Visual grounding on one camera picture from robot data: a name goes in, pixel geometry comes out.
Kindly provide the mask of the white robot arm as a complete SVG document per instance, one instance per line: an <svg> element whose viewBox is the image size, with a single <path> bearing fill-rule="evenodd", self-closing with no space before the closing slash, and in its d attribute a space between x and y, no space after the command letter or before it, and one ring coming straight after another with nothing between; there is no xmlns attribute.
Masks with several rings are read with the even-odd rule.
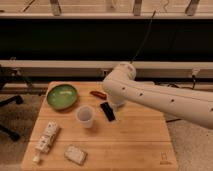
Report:
<svg viewBox="0 0 213 171"><path fill-rule="evenodd" d="M136 82L136 69L119 63L103 80L109 105L116 109L132 101L213 129L213 93Z"/></svg>

